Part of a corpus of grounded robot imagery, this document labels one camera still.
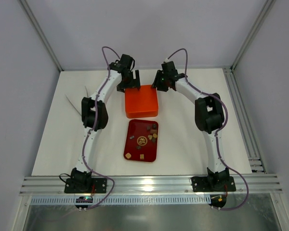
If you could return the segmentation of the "orange tin lid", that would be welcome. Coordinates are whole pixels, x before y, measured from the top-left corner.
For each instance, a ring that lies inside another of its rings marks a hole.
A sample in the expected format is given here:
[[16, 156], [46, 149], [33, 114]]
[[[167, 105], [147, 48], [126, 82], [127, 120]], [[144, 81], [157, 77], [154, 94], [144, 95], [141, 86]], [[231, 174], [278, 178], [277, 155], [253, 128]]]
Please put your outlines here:
[[152, 111], [158, 110], [157, 90], [151, 85], [142, 85], [138, 89], [125, 90], [125, 112], [126, 111]]

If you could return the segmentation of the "orange chocolate tin box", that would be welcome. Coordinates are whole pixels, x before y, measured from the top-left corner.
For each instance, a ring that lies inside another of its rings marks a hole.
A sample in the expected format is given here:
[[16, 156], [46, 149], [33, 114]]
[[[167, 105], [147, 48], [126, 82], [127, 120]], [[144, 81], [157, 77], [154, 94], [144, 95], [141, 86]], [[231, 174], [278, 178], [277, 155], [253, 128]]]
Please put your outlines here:
[[158, 115], [158, 110], [152, 111], [126, 111], [126, 117], [130, 119], [134, 118], [146, 118], [146, 117], [156, 117]]

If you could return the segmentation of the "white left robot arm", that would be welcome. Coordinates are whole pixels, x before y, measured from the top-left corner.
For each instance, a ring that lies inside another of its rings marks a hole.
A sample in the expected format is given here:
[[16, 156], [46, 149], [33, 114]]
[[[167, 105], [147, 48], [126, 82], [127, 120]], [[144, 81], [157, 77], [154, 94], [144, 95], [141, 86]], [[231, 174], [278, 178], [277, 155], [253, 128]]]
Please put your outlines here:
[[81, 120], [84, 126], [84, 143], [76, 166], [66, 180], [65, 193], [105, 193], [110, 177], [97, 173], [88, 165], [101, 131], [108, 123], [106, 103], [114, 90], [140, 89], [139, 71], [133, 75], [135, 60], [127, 54], [107, 65], [108, 73], [98, 89], [81, 100]]

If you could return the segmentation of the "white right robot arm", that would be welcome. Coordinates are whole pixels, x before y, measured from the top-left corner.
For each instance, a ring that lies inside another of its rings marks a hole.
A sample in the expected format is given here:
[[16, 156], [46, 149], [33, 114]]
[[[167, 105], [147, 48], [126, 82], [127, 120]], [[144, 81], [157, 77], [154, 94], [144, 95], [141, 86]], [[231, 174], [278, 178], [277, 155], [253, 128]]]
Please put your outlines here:
[[157, 71], [152, 88], [167, 92], [169, 89], [182, 94], [195, 106], [195, 124], [202, 132], [208, 153], [207, 176], [191, 178], [194, 192], [226, 192], [234, 183], [229, 167], [223, 162], [220, 147], [221, 135], [228, 113], [223, 111], [223, 103], [217, 93], [209, 94], [194, 86], [186, 73], [178, 73], [173, 61], [164, 62]]

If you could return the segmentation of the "brown rectangular chocolate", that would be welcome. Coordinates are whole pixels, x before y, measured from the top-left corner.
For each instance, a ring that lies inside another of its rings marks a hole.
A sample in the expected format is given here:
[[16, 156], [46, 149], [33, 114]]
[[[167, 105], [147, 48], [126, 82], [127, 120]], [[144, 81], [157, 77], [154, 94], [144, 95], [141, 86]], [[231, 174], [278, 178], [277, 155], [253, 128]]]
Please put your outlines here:
[[157, 130], [156, 130], [156, 129], [152, 129], [150, 132], [151, 132], [152, 134], [157, 134]]

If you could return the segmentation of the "red tray with gold rim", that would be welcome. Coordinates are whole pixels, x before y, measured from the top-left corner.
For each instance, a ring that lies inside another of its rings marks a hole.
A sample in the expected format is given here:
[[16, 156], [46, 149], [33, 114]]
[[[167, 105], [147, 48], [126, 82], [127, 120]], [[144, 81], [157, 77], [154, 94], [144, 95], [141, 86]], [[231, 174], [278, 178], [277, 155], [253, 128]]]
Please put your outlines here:
[[[150, 120], [140, 120], [132, 119], [129, 121], [127, 137], [124, 146], [123, 157], [130, 161], [140, 161], [153, 163], [157, 158], [157, 148], [158, 148], [158, 137], [156, 142], [152, 142], [148, 136], [153, 135], [150, 131], [153, 129], [152, 125], [157, 125], [157, 135], [158, 135], [158, 122]], [[131, 158], [127, 159], [125, 155], [127, 153], [131, 154]]]

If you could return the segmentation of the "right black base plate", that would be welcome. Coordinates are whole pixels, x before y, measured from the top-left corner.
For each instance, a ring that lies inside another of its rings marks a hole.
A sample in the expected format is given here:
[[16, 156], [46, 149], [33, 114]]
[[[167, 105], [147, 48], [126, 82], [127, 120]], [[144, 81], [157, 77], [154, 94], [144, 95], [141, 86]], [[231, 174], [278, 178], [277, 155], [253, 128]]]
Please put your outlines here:
[[226, 179], [215, 180], [210, 176], [191, 178], [191, 185], [193, 192], [235, 192], [236, 185], [233, 177], [228, 177]]

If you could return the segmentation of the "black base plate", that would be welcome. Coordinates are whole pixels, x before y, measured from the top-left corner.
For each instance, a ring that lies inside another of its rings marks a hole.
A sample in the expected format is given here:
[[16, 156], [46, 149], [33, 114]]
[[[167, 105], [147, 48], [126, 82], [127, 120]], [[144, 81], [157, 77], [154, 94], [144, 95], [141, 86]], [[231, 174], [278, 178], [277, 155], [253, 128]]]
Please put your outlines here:
[[210, 176], [191, 178], [191, 185], [193, 192], [235, 192], [236, 185], [233, 177], [228, 177], [226, 179], [215, 180]]
[[107, 179], [89, 178], [85, 182], [67, 179], [64, 193], [106, 193]]

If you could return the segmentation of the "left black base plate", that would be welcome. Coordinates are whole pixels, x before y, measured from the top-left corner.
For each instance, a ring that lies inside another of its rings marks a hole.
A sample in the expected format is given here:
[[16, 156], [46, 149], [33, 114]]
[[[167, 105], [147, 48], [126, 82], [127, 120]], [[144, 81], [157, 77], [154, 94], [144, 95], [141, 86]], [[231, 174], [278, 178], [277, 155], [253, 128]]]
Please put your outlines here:
[[64, 193], [106, 193], [107, 179], [89, 178], [85, 182], [67, 179]]

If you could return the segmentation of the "aluminium front rail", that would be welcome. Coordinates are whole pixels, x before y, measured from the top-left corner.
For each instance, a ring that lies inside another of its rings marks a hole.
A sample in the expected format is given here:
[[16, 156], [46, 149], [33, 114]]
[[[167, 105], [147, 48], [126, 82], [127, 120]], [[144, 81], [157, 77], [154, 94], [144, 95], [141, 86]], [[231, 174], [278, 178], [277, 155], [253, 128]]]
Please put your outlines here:
[[[177, 176], [113, 176], [116, 194], [163, 194], [163, 193], [206, 193], [204, 186], [192, 180], [190, 175]], [[244, 174], [241, 178], [233, 176], [230, 182], [235, 186], [235, 193], [282, 193], [282, 187], [275, 174]], [[26, 177], [20, 189], [20, 195], [61, 195], [65, 183], [58, 177]]]

